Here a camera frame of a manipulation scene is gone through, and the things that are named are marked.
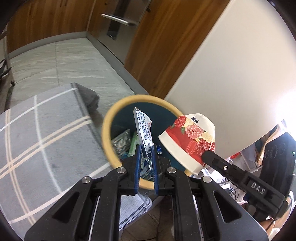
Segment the person's right hand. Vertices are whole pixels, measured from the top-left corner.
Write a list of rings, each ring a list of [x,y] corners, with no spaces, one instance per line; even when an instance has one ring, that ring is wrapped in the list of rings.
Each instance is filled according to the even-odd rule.
[[[273,219],[261,221],[259,224],[265,229],[270,240],[273,239],[281,229],[278,221]]]

